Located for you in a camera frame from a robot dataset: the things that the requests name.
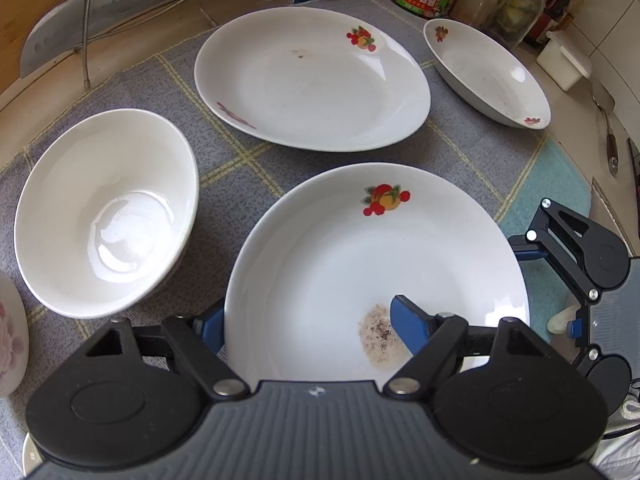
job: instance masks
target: knife blade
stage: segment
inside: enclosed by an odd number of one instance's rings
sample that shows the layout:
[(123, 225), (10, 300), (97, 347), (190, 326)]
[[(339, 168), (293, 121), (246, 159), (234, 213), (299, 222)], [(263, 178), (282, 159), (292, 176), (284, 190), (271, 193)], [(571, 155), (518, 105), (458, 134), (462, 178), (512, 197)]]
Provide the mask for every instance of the knife blade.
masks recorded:
[[(112, 27), (139, 12), (169, 0), (91, 0), (89, 35)], [(67, 0), (45, 14), (29, 33), (20, 56), (20, 76), (82, 41), (84, 0)]]

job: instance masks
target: metal spatula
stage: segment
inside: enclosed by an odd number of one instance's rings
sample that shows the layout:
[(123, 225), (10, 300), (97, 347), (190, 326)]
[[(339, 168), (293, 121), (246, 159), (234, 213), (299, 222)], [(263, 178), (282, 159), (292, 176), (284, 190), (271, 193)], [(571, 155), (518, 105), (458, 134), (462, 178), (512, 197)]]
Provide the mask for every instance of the metal spatula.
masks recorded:
[(618, 145), (609, 125), (609, 114), (616, 106), (616, 101), (597, 79), (591, 81), (591, 97), (607, 121), (607, 163), (609, 164), (609, 173), (615, 176), (618, 173)]

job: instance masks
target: food residue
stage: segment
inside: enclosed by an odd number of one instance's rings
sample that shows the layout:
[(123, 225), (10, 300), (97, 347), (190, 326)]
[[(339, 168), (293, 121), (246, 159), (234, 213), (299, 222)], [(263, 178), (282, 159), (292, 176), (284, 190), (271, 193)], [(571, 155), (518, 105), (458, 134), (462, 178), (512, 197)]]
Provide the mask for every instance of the food residue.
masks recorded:
[(377, 304), (367, 312), (358, 325), (358, 335), (362, 349), (375, 367), (397, 366), (411, 357), (391, 326), (389, 308), (384, 305)]

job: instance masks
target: kitchen counter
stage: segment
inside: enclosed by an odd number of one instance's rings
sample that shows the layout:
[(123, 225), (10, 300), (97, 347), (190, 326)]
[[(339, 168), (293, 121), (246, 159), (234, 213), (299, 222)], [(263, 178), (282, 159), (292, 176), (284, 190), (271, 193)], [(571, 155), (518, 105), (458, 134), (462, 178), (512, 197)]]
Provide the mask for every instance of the kitchen counter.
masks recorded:
[[(289, 2), (201, 1), (219, 24), (251, 10), (283, 6)], [(139, 27), (92, 43), (88, 51), (92, 85), (95, 87), (113, 73), (207, 28), (208, 23), (198, 12), (196, 2), (190, 0)], [(519, 48), (516, 55), (540, 83), (549, 100), (552, 121), (548, 131), (568, 153), (585, 179), (597, 181), (614, 212), (611, 215), (606, 203), (597, 200), (598, 203), (594, 202), (592, 207), (592, 217), (609, 228), (615, 228), (615, 218), (625, 232), (632, 252), (640, 254), (636, 192), (626, 131), (612, 116), (611, 126), (620, 152), (620, 169), (614, 178), (607, 167), (604, 117), (591, 101), (588, 82), (583, 79), (565, 93), (536, 64), (536, 54), (532, 50), (525, 46)], [(66, 54), (27, 80), (17, 81), (0, 95), (0, 168), (84, 94), (81, 56)]]

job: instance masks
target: white plate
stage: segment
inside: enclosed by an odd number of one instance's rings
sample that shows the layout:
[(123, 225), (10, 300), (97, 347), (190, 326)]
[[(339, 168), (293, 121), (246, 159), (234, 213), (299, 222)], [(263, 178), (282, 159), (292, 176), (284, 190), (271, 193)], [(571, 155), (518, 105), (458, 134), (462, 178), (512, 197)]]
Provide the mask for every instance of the white plate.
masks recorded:
[[(366, 216), (366, 188), (384, 184), (402, 195), (386, 192), (374, 209), (395, 208)], [(225, 301), (229, 365), (252, 387), (261, 379), (382, 386), (408, 351), (374, 365), (359, 330), (367, 313), (388, 308), (396, 294), (472, 324), (496, 326), (503, 316), (529, 322), (513, 251), (462, 190), (397, 164), (322, 173), (279, 199), (240, 251)]]
[(20, 293), (0, 270), (0, 397), (18, 387), (29, 360), (29, 329)]
[(427, 79), (397, 41), (323, 9), (236, 18), (204, 43), (194, 78), (223, 121), (259, 139), (320, 152), (398, 142), (421, 126), (431, 106)]
[(27, 179), (15, 256), (43, 305), (110, 316), (149, 294), (184, 249), (198, 206), (189, 143), (146, 110), (110, 110), (67, 130)]
[(25, 476), (33, 472), (40, 464), (42, 464), (42, 457), (38, 453), (38, 448), (33, 443), (31, 435), (27, 433), (22, 443), (22, 472)]
[(538, 82), (510, 52), (482, 32), (452, 20), (429, 20), (424, 39), (436, 69), (473, 108), (494, 121), (541, 130), (551, 110)]

